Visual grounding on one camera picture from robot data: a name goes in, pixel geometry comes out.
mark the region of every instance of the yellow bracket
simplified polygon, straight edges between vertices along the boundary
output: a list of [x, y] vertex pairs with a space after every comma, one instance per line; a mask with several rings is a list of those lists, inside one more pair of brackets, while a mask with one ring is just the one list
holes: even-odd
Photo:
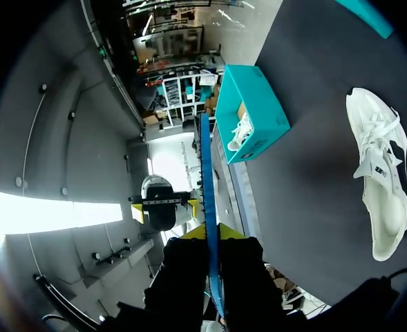
[[192, 217], [196, 218], [199, 205], [198, 199], [189, 199], [188, 204], [192, 206]]
[[131, 207], [134, 208], [134, 210], [137, 210], [140, 213], [140, 220], [138, 218], [133, 218], [135, 220], [137, 220], [139, 223], [144, 223], [144, 219], [143, 219], [143, 205], [141, 203], [135, 203], [135, 204], [131, 204]]
[[220, 239], [246, 239], [246, 237], [239, 232], [233, 230], [232, 228], [226, 226], [224, 223], [219, 223], [218, 228], [220, 230]]
[[191, 232], [183, 234], [181, 239], [187, 239], [187, 240], [191, 240], [191, 239], [204, 240], [204, 239], [206, 239], [205, 224], [203, 223], [202, 225], [198, 226], [197, 228], [194, 228]]
[[[221, 240], [228, 240], [228, 239], [246, 239], [246, 237], [239, 232], [233, 230], [232, 228], [226, 226], [224, 223], [218, 224], [220, 230], [220, 239]], [[204, 240], [206, 239], [206, 228], [205, 224], [194, 228], [191, 232], [184, 234], [181, 239], [199, 239]]]

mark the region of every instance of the teal object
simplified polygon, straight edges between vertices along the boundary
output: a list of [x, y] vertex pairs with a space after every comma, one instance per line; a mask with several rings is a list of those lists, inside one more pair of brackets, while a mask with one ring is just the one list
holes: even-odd
[[157, 93], [159, 95], [163, 95], [163, 86], [162, 85], [157, 85]]
[[384, 39], [388, 38], [394, 28], [367, 0], [335, 0], [356, 14]]
[[210, 86], [207, 85], [202, 85], [200, 87], [200, 101], [204, 102], [206, 99], [211, 97], [212, 95], [212, 90]]
[[[228, 150], [245, 104], [253, 132], [238, 151]], [[290, 129], [285, 112], [259, 67], [226, 65], [216, 107], [216, 122], [228, 164], [251, 160]]]

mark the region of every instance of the fluorescent light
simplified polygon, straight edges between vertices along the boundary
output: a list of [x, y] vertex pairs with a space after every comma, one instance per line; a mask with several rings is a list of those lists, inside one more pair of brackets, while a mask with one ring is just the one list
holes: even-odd
[[153, 162], [151, 161], [150, 158], [147, 158], [146, 163], [148, 164], [148, 174], [153, 175], [154, 174], [154, 172], [153, 172]]
[[252, 8], [252, 9], [256, 9], [252, 4], [250, 4], [250, 3], [246, 2], [246, 1], [242, 1], [242, 2], [243, 2], [244, 5]]
[[148, 21], [147, 21], [147, 23], [146, 23], [146, 26], [144, 27], [144, 29], [143, 29], [143, 33], [142, 33], [142, 36], [145, 36], [146, 35], [146, 31], [148, 30], [148, 26], [149, 26], [149, 24], [151, 23], [151, 20], [153, 19], [153, 15], [151, 14], [151, 15], [149, 15], [149, 18], [148, 18]]
[[117, 203], [32, 199], [0, 192], [0, 240], [6, 234], [50, 232], [122, 219]]

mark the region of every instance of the white sneaker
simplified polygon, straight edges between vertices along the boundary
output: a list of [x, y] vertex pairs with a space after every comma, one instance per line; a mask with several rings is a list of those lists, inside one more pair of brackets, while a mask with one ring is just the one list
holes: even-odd
[[353, 88], [346, 97], [346, 108], [360, 151], [354, 178], [364, 178], [372, 255], [385, 261], [407, 230], [406, 133], [398, 113], [368, 90]]
[[244, 112], [242, 119], [237, 124], [237, 128], [232, 131], [234, 138], [228, 143], [228, 150], [233, 152], [238, 151], [253, 130], [249, 115], [247, 115], [247, 112]]

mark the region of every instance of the gray tabletop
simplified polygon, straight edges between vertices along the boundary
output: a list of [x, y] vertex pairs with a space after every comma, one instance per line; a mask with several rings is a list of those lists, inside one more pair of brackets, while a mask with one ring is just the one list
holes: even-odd
[[[407, 48], [399, 35], [382, 39], [331, 0], [287, 0], [256, 65], [292, 125], [247, 162], [269, 262], [329, 304], [369, 277], [407, 267], [407, 232], [388, 261], [372, 258], [346, 115], [346, 92], [364, 87], [399, 112], [407, 134]], [[394, 282], [405, 284], [406, 276]]]

